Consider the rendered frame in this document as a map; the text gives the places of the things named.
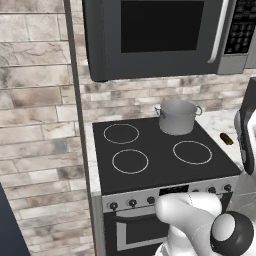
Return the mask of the dark grey vertical trim strip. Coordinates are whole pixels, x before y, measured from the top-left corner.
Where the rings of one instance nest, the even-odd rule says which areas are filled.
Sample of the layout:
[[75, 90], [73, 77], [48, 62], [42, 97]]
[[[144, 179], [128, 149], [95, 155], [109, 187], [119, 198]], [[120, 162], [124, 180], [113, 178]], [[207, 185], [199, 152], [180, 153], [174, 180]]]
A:
[[64, 1], [67, 34], [68, 34], [68, 43], [69, 43], [69, 50], [70, 50], [71, 69], [72, 69], [73, 84], [74, 84], [74, 91], [75, 91], [76, 109], [77, 109], [78, 124], [79, 124], [83, 167], [85, 172], [86, 190], [87, 190], [88, 204], [89, 204], [90, 222], [91, 222], [91, 228], [92, 228], [94, 255], [98, 256], [96, 240], [95, 240], [95, 232], [94, 232], [94, 220], [93, 220], [92, 199], [91, 199], [91, 190], [90, 190], [90, 177], [89, 177], [89, 169], [88, 169], [86, 136], [85, 136], [86, 134], [84, 129], [83, 111], [82, 111], [82, 103], [81, 103], [81, 93], [80, 93], [78, 65], [77, 65], [76, 49], [75, 49], [71, 2], [70, 0], [63, 0], [63, 1]]

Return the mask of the black glass oven door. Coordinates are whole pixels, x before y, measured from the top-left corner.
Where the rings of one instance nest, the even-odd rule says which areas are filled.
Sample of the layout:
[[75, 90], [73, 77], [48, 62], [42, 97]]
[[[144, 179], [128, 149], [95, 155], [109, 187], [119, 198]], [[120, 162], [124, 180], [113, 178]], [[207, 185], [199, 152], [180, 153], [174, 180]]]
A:
[[[149, 204], [147, 198], [153, 196], [154, 204]], [[170, 226], [158, 219], [160, 211], [156, 209], [156, 203], [160, 199], [176, 199], [188, 205], [203, 210], [209, 210], [217, 216], [223, 213], [230, 202], [232, 192], [209, 193], [198, 190], [193, 191], [168, 191], [167, 189], [132, 191], [126, 193], [104, 195], [103, 213], [104, 228], [106, 235], [107, 256], [152, 256], [157, 247], [167, 238]], [[128, 202], [131, 199], [137, 201], [135, 207]], [[113, 211], [109, 205], [111, 202], [118, 203], [118, 208]], [[112, 217], [140, 216], [156, 214], [157, 218], [132, 223], [119, 223]]]

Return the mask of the brown sweet potato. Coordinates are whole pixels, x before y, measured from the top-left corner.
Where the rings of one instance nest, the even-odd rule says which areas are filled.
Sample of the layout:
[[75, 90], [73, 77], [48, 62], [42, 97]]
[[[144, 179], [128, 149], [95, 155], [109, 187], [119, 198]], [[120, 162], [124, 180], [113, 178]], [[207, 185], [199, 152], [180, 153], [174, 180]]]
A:
[[226, 133], [221, 133], [220, 138], [224, 141], [226, 145], [233, 144], [233, 140]]

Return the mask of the black top steel stove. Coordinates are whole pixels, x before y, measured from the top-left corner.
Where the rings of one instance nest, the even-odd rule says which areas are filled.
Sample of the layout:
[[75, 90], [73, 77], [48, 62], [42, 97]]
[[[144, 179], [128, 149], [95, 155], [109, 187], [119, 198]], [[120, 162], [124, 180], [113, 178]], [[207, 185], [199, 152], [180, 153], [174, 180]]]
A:
[[208, 133], [195, 124], [191, 133], [172, 136], [161, 131], [159, 119], [101, 122], [93, 135], [103, 196], [132, 191], [228, 193], [240, 169]]

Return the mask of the grey steel pot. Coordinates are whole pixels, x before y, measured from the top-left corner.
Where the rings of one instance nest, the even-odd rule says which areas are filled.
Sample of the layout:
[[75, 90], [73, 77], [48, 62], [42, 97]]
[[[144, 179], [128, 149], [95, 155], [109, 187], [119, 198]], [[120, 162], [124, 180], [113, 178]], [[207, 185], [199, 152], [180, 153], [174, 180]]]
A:
[[200, 106], [176, 99], [164, 101], [155, 111], [160, 129], [175, 136], [189, 134], [194, 128], [195, 118], [202, 114]]

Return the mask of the dark blue cabinet side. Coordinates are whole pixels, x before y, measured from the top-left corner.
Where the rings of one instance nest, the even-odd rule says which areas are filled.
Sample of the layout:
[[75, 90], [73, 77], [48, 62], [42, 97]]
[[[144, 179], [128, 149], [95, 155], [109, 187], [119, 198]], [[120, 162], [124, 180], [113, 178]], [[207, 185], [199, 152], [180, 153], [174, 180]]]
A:
[[0, 256], [31, 256], [1, 184]]

